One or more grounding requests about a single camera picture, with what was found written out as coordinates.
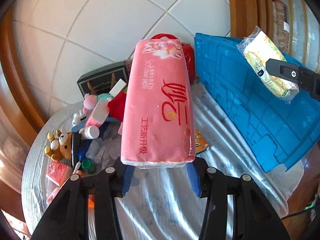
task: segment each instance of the screw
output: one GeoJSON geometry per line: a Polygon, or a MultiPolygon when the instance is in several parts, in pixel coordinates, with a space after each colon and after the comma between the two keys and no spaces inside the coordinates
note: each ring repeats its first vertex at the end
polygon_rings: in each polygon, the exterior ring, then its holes
{"type": "Polygon", "coordinates": [[[108,167],[108,168],[106,168],[106,173],[113,173],[113,172],[115,172],[115,168],[114,167],[108,167]]]}
{"type": "Polygon", "coordinates": [[[70,179],[71,179],[72,181],[75,181],[75,180],[79,179],[79,175],[78,175],[78,174],[72,174],[71,177],[70,177],[70,179]]]}
{"type": "Polygon", "coordinates": [[[214,167],[207,168],[207,172],[209,172],[209,173],[216,173],[216,171],[217,170],[214,167]]]}
{"type": "Polygon", "coordinates": [[[242,176],[242,179],[243,179],[244,181],[250,181],[250,180],[251,180],[251,177],[250,177],[249,175],[247,175],[247,174],[244,174],[244,175],[242,176]]]}

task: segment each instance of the white plush bunny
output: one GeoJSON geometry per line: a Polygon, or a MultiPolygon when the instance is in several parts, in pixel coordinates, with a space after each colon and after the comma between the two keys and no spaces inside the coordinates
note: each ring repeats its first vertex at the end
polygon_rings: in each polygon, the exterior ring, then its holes
{"type": "Polygon", "coordinates": [[[84,119],[84,114],[82,112],[82,110],[79,110],[79,114],[78,113],[74,113],[73,114],[73,120],[72,120],[72,126],[76,126],[78,124],[81,123],[81,121],[84,119]]]}

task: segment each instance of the pink plush toy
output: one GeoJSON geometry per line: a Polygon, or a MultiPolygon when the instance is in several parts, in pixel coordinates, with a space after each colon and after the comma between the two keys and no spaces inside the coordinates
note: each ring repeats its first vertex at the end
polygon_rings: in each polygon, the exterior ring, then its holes
{"type": "Polygon", "coordinates": [[[59,191],[60,191],[60,187],[56,187],[52,191],[51,195],[48,197],[48,199],[46,201],[48,205],[50,205],[50,203],[52,202],[52,200],[55,198],[55,196],[58,194],[59,191]]]}
{"type": "Polygon", "coordinates": [[[112,98],[113,98],[113,96],[110,95],[109,93],[103,93],[98,96],[86,93],[84,96],[82,111],[84,114],[88,114],[89,111],[91,111],[95,108],[96,104],[99,102],[100,99],[106,100],[108,102],[112,98]]]}

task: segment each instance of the table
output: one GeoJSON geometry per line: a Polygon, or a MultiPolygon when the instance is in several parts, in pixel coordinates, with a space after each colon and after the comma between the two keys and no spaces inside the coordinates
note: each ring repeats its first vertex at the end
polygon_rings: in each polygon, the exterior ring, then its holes
{"type": "MultiPolygon", "coordinates": [[[[249,174],[262,189],[280,217],[287,215],[286,200],[303,176],[298,162],[289,171],[280,165],[264,173],[252,151],[236,127],[209,95],[202,84],[191,87],[195,127],[206,137],[211,149],[201,153],[209,166],[225,175],[240,177],[249,174]]],[[[22,207],[30,233],[47,209],[46,194],[50,189],[45,172],[49,158],[44,156],[46,134],[60,129],[71,130],[73,113],[82,102],[68,106],[53,115],[34,141],[22,178],[22,207]]],[[[105,133],[110,153],[120,153],[116,128],[105,133]]],[[[198,199],[192,192],[185,167],[174,169],[135,169],[131,187],[123,199],[116,199],[116,207],[123,239],[162,240],[198,239],[204,216],[206,199],[198,199]]],[[[232,197],[228,199],[227,239],[232,238],[232,197]]],[[[93,210],[89,210],[89,237],[95,239],[93,210]]]]}

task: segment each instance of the yellow tissue package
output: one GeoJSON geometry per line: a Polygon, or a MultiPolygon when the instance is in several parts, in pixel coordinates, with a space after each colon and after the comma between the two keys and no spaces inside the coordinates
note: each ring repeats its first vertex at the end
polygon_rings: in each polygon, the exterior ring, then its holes
{"type": "Polygon", "coordinates": [[[286,61],[270,38],[259,27],[256,27],[253,33],[249,37],[245,37],[237,47],[270,92],[286,103],[290,103],[299,92],[298,85],[291,81],[271,76],[266,71],[268,59],[286,61]]]}

